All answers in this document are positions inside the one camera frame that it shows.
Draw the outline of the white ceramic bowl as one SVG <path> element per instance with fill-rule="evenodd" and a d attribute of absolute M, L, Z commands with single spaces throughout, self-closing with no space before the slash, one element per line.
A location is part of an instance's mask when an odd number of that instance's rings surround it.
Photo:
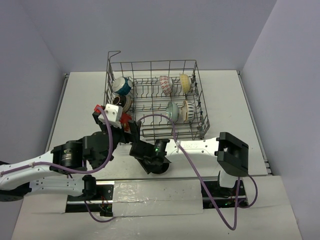
<path fill-rule="evenodd" d="M 123 129 L 125 132 L 130 132 L 130 125 L 129 121 L 132 120 L 132 116 L 130 114 L 127 114 L 125 112 L 122 113 L 121 118 L 120 118 L 120 123 L 123 126 Z"/>

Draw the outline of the black ceramic bowl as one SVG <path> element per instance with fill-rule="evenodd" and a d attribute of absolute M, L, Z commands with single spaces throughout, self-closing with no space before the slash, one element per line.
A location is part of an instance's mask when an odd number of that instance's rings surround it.
<path fill-rule="evenodd" d="M 161 166 L 156 166 L 152 171 L 151 173 L 153 174 L 157 174 L 157 175 L 160 175 L 160 174 L 163 174 L 165 173 L 170 167 L 170 164 L 169 163 L 165 163 Z"/>

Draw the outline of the brown rimmed cream bowl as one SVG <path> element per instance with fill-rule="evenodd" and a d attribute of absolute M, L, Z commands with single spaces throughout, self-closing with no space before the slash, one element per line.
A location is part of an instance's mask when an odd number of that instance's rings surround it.
<path fill-rule="evenodd" d="M 127 113 L 131 108 L 132 99 L 129 95 L 118 95 L 113 99 L 112 104 L 122 107 L 122 112 Z"/>

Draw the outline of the light green ceramic bowl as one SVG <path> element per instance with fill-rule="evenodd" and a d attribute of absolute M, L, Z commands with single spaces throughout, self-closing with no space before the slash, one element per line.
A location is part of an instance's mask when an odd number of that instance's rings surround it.
<path fill-rule="evenodd" d="M 169 101 L 166 106 L 165 113 L 170 120 L 177 122 L 180 115 L 180 108 L 175 102 Z"/>

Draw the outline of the dark teal white bowl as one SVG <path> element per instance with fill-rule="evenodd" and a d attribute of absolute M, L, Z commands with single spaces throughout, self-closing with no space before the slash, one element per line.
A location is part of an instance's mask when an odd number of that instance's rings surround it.
<path fill-rule="evenodd" d="M 112 91 L 119 96 L 126 96 L 132 89 L 132 81 L 127 77 L 118 77 L 112 83 Z"/>

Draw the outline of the blue inside red patterned bowl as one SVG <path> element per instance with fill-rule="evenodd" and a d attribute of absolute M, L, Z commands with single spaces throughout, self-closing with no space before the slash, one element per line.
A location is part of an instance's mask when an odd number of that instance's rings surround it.
<path fill-rule="evenodd" d="M 165 96 L 169 96 L 173 90 L 172 78 L 166 75 L 161 75 L 159 77 L 160 87 Z"/>

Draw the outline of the white bowl orange rim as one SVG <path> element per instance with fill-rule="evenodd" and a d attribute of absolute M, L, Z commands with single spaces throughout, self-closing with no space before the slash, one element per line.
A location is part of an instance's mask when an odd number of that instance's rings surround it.
<path fill-rule="evenodd" d="M 196 108 L 192 101 L 184 100 L 181 111 L 184 122 L 190 122 L 195 118 Z"/>

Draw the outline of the yellow dotted bowl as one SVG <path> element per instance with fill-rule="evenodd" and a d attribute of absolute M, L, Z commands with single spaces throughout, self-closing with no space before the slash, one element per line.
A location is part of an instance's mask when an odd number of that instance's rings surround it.
<path fill-rule="evenodd" d="M 180 79 L 182 92 L 184 94 L 187 94 L 191 89 L 191 85 L 192 85 L 191 78 L 187 74 L 180 73 L 179 79 Z"/>

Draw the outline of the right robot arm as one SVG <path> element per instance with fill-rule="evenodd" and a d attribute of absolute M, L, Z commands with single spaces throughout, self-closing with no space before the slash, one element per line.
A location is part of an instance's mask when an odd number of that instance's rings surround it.
<path fill-rule="evenodd" d="M 249 146 L 229 132 L 203 140 L 157 139 L 154 144 L 139 140 L 131 145 L 134 157 L 147 174 L 164 174 L 182 160 L 200 160 L 210 167 L 220 166 L 217 190 L 229 195 L 236 180 L 249 175 Z"/>

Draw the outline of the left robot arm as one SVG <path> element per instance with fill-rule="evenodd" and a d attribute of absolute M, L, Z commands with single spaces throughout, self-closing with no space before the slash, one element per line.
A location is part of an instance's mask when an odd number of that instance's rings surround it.
<path fill-rule="evenodd" d="M 128 131 L 105 110 L 92 114 L 100 131 L 55 146 L 38 157 L 23 162 L 0 163 L 0 200 L 15 202 L 37 194 L 66 194 L 81 200 L 93 199 L 98 193 L 96 173 L 113 160 L 119 143 L 136 143 L 140 139 L 140 122 L 129 120 Z"/>

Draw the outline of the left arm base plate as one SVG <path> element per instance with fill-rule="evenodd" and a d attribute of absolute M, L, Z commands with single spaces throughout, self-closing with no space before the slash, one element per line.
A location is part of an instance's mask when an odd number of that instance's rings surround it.
<path fill-rule="evenodd" d="M 88 205 L 90 212 L 98 214 L 100 217 L 113 217 L 113 193 L 114 181 L 98 181 L 96 194 L 84 200 L 80 196 L 68 196 L 65 206 L 65 213 L 87 213 Z"/>

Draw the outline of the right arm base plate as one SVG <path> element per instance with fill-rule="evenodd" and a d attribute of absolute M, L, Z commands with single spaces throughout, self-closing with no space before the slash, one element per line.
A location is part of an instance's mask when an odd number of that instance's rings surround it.
<path fill-rule="evenodd" d="M 213 179 L 205 179 L 204 183 L 219 208 L 235 207 L 237 181 L 235 182 L 233 188 L 220 187 L 218 185 L 218 181 Z M 203 209 L 214 209 L 215 207 L 202 185 L 201 185 L 201 194 L 202 194 Z M 238 207 L 244 208 L 244 207 L 247 207 L 248 205 L 249 205 L 249 202 L 247 200 L 247 194 L 245 191 L 244 182 L 243 180 L 241 180 L 239 185 L 239 192 L 238 192 Z"/>

